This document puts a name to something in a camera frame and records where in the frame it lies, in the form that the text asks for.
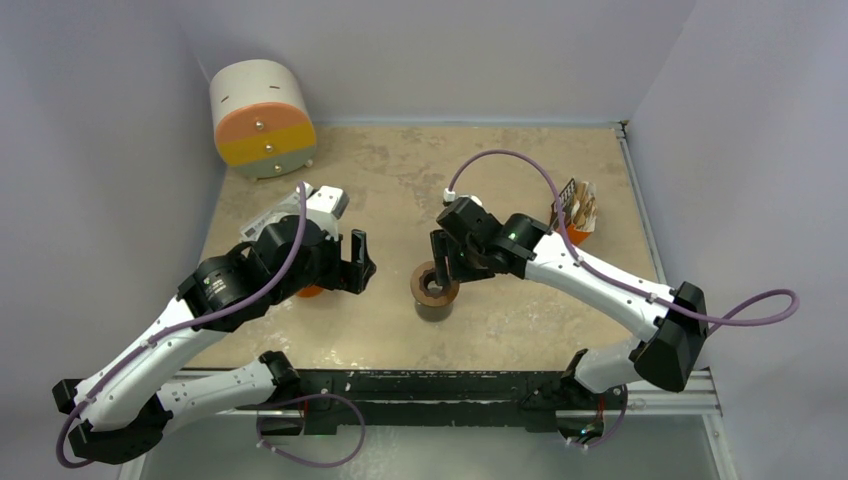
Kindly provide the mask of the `orange glass carafe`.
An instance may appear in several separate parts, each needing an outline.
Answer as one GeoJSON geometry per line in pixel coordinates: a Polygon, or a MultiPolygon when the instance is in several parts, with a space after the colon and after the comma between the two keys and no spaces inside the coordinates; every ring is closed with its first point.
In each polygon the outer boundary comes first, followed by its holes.
{"type": "Polygon", "coordinates": [[[301,289],[297,296],[300,298],[314,298],[324,292],[324,289],[317,285],[312,285],[301,289]]]}

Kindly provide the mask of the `clear plastic filter packet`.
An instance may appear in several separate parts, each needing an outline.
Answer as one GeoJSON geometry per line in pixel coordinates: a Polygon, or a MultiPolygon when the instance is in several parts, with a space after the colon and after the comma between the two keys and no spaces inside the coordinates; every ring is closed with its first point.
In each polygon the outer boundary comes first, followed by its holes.
{"type": "Polygon", "coordinates": [[[299,193],[290,193],[285,198],[254,217],[252,220],[243,224],[239,229],[240,239],[242,241],[256,241],[264,227],[268,224],[276,223],[288,215],[298,215],[299,204],[299,193]]]}

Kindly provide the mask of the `grey glass carafe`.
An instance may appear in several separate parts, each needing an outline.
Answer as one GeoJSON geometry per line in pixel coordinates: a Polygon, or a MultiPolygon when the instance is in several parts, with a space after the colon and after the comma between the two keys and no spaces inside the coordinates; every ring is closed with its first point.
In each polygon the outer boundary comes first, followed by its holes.
{"type": "Polygon", "coordinates": [[[453,305],[429,306],[419,302],[415,303],[415,311],[418,317],[426,322],[436,323],[446,320],[453,311],[453,305]]]}

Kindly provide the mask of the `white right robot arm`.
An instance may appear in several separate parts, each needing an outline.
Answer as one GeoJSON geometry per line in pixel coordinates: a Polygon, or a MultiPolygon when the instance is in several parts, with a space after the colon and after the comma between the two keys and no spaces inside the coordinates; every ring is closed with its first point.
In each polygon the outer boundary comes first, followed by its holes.
{"type": "Polygon", "coordinates": [[[573,357],[561,381],[569,404],[584,407],[639,380],[685,389],[707,336],[705,323],[688,316],[705,310],[700,288],[646,281],[591,255],[576,260],[548,225],[521,213],[500,222],[469,198],[450,203],[436,222],[431,246],[439,285],[510,274],[564,292],[630,332],[621,343],[573,357]]]}

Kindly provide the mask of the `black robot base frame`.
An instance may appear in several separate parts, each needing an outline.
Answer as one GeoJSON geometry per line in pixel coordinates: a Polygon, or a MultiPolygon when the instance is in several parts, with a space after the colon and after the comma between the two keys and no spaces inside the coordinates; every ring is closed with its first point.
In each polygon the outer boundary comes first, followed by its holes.
{"type": "Polygon", "coordinates": [[[594,393],[563,371],[296,369],[278,352],[259,410],[291,410],[306,435],[341,426],[520,428],[580,443],[601,437],[604,416],[625,404],[623,385],[594,393]]]}

